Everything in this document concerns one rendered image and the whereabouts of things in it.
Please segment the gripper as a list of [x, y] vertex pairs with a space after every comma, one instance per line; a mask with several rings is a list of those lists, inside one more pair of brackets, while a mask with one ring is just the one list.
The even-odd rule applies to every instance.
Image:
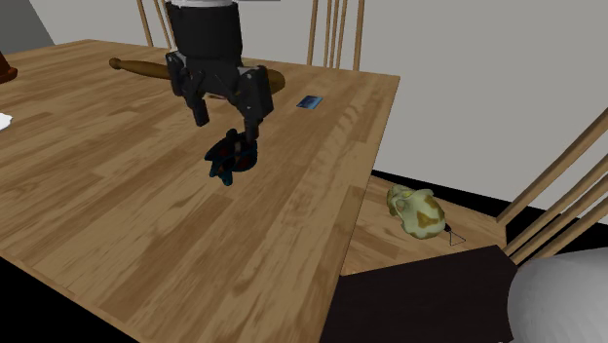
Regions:
[[239, 74], [243, 66], [239, 4], [166, 2], [165, 7], [177, 48], [166, 54], [173, 93], [184, 98], [196, 125], [202, 127], [209, 122], [204, 94], [200, 94], [203, 81], [207, 93], [221, 96], [227, 91], [233, 93], [237, 85], [236, 107], [244, 118], [246, 140], [253, 143], [274, 104], [265, 66], [257, 65]]

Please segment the dark blue toy figure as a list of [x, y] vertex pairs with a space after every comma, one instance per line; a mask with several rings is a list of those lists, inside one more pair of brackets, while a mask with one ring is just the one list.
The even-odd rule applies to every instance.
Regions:
[[232, 185], [235, 172], [252, 169], [257, 159], [257, 141], [247, 141], [246, 134], [235, 129], [230, 129], [205, 155], [211, 162], [209, 176], [217, 176], [225, 186]]

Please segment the wooden rolling pin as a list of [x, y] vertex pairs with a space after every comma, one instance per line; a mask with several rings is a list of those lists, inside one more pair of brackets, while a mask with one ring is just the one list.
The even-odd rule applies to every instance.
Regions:
[[[170, 79], [169, 70], [164, 64], [143, 60], [120, 60], [116, 57], [112, 57], [108, 63], [117, 70], [126, 70], [146, 77]], [[267, 73], [271, 93], [275, 94], [281, 91], [285, 87], [285, 76], [275, 69], [268, 69]]]

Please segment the wooden chair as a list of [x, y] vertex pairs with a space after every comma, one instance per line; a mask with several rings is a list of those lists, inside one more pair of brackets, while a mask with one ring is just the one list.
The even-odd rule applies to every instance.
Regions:
[[445, 211], [447, 224], [467, 239], [454, 247], [449, 245], [445, 231], [428, 240], [406, 234], [399, 219], [389, 214], [386, 196], [392, 179], [374, 173], [365, 190], [342, 273], [351, 275], [488, 246], [500, 248], [516, 265], [562, 252], [608, 215], [608, 154], [547, 210], [535, 212], [528, 220], [521, 216], [604, 135], [608, 135], [608, 108], [510, 203], [436, 187], [436, 199]]
[[171, 21], [168, 16], [168, 11], [166, 8], [165, 0], [134, 0], [136, 3], [136, 7], [138, 10], [139, 18], [141, 21], [141, 27], [143, 29], [143, 34], [145, 37], [146, 44], [149, 47], [154, 46], [153, 37], [150, 31], [148, 17], [146, 15], [145, 9], [145, 1], [152, 2], [154, 4], [154, 8], [157, 14], [157, 18], [160, 24], [160, 27], [163, 31], [163, 35], [167, 44], [168, 49], [173, 48], [173, 31], [171, 28]]
[[341, 66], [348, 5], [356, 8], [352, 69], [361, 69], [361, 51], [365, 0], [324, 0], [325, 28], [323, 41], [323, 67], [339, 69]]

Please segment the wooden table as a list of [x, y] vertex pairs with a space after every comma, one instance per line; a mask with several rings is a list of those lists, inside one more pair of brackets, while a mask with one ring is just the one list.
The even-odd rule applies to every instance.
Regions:
[[[258, 161], [231, 186], [163, 80], [111, 68], [160, 48], [83, 40], [11, 54], [0, 85], [0, 257], [142, 343], [319, 343], [399, 86], [274, 62]], [[297, 107], [306, 95], [323, 100]]]

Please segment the reddish brown base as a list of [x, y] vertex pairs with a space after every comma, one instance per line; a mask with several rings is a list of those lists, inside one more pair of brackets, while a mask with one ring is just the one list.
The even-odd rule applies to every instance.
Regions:
[[0, 51], [0, 84], [8, 83], [17, 78], [19, 70], [12, 67]]

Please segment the yellowish skull figure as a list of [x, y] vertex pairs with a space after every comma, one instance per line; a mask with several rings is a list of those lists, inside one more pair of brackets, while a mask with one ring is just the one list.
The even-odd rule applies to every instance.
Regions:
[[387, 192], [387, 206], [390, 215], [401, 221], [403, 231], [415, 239], [427, 240], [445, 229], [445, 213], [431, 189], [394, 184]]

